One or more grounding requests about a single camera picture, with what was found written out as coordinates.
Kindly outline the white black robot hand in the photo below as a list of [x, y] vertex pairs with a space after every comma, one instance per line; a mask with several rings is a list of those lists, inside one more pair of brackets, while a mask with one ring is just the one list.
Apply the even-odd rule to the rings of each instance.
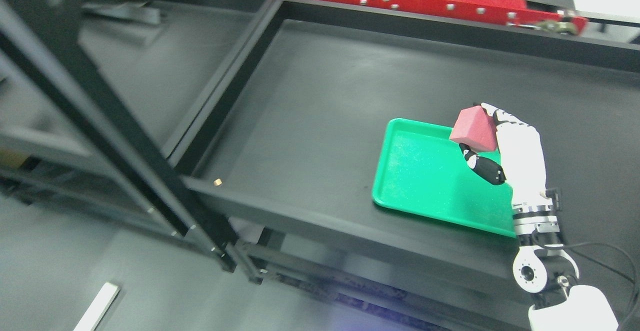
[[458, 144], [467, 167], [491, 185], [512, 189], [512, 208], [551, 205], [546, 162], [538, 130], [502, 108], [480, 103], [493, 119], [498, 148], [475, 152]]

